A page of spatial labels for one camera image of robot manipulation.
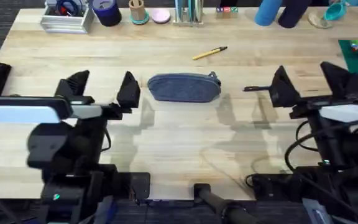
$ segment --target wooden table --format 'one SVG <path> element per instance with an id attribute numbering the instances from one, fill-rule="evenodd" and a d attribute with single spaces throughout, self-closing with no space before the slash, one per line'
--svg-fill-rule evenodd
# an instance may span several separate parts
<path id="1" fill-rule="evenodd" d="M 346 67 L 337 40 L 358 39 L 358 7 L 349 8 L 329 30 L 315 29 L 306 16 L 294 29 L 260 27 L 253 22 L 256 11 L 243 8 L 238 18 L 217 19 L 214 9 L 206 9 L 205 27 L 189 28 L 152 21 L 135 26 L 129 11 L 121 9 L 118 26 L 95 20 L 89 35 L 78 35 L 47 34 L 39 26 L 43 10 L 23 9 L 0 51 L 0 62 L 13 66 L 4 94 L 52 96 L 59 79 L 88 69 L 85 94 L 108 103 L 129 70 L 142 87 L 140 107 L 122 121 L 109 122 L 112 149 L 100 162 L 116 164 L 120 171 L 150 172 L 150 198 L 191 199 L 193 184 L 207 182 L 223 198 L 250 199 L 252 192 L 241 184 L 245 175 L 286 170 L 283 152 L 301 121 L 290 120 L 289 109 L 272 108 L 267 93 L 242 89 L 269 85 L 284 65 L 303 96 L 329 93 L 319 64 Z M 191 59 L 219 46 L 228 49 Z M 147 89 L 147 80 L 157 73 L 210 71 L 223 83 L 221 97 L 211 103 L 159 102 Z M 34 126 L 0 123 L 2 198 L 40 195 L 40 171 L 26 165 L 26 140 Z M 319 156 L 298 149 L 291 159 L 295 165 L 314 165 Z"/>

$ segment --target teal object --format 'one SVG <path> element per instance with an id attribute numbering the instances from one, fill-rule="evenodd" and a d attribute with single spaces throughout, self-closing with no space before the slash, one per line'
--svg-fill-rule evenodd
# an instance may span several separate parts
<path id="1" fill-rule="evenodd" d="M 327 21 L 335 21 L 345 16 L 345 14 L 346 1 L 342 0 L 341 2 L 334 3 L 328 7 L 326 13 L 324 13 L 324 19 Z"/>
<path id="2" fill-rule="evenodd" d="M 132 15 L 131 15 L 131 21 L 136 25 L 145 24 L 147 21 L 149 21 L 149 19 L 150 19 L 150 16 L 149 16 L 149 13 L 147 13 L 147 12 L 146 12 L 146 18 L 144 18 L 144 20 L 142 20 L 142 21 L 135 20 L 134 18 L 132 18 Z"/>

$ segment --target pen holder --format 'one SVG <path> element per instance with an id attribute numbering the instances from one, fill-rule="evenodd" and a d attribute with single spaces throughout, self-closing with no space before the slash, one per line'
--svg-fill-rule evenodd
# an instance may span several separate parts
<path id="1" fill-rule="evenodd" d="M 173 25 L 202 27 L 204 0 L 175 0 L 175 16 Z"/>
<path id="2" fill-rule="evenodd" d="M 129 8 L 131 9 L 131 21 L 134 24 L 141 25 L 149 21 L 149 14 L 144 9 L 143 0 L 130 0 Z"/>

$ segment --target pencil case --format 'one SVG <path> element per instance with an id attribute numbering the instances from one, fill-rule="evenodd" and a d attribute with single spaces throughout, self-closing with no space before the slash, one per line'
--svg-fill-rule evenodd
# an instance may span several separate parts
<path id="1" fill-rule="evenodd" d="M 168 73 L 152 77 L 147 86 L 155 100 L 207 103 L 221 94 L 221 81 L 214 72 Z"/>

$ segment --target black mount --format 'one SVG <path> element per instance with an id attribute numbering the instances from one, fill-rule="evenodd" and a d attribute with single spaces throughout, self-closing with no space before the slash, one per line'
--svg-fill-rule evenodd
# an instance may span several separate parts
<path id="1" fill-rule="evenodd" d="M 224 200 L 213 194 L 209 184 L 195 184 L 193 193 L 194 202 L 207 204 L 223 223 L 262 224 L 261 221 L 249 215 L 241 204 L 233 200 Z"/>
<path id="2" fill-rule="evenodd" d="M 83 96 L 89 71 L 60 80 L 55 97 L 71 105 L 91 105 L 94 99 Z M 113 164 L 99 164 L 108 120 L 121 120 L 123 113 L 139 105 L 140 88 L 127 72 L 117 95 L 119 104 L 102 105 L 102 115 L 78 119 L 74 126 L 63 121 L 39 124 L 30 134 L 27 147 L 30 167 L 41 169 L 44 189 L 41 194 L 40 222 L 77 224 L 96 212 L 107 196 L 115 199 L 143 200 L 149 197 L 150 174 L 118 172 Z"/>
<path id="3" fill-rule="evenodd" d="M 358 105 L 358 74 L 328 62 L 323 62 L 321 68 L 332 95 L 302 98 L 282 66 L 277 70 L 272 85 L 262 87 L 262 90 L 269 91 L 273 107 L 292 107 L 291 119 L 306 118 L 312 133 L 340 123 L 320 116 L 322 107 Z M 253 86 L 244 91 L 257 90 Z M 358 132 L 353 133 L 349 128 L 326 131 L 314 140 L 322 162 L 319 166 L 297 167 L 295 172 L 308 177 L 358 211 Z M 299 175 L 254 174 L 251 178 L 257 200 L 302 202 L 303 198 L 309 198 L 324 205 L 330 215 L 354 220 L 352 214 L 304 183 Z"/>

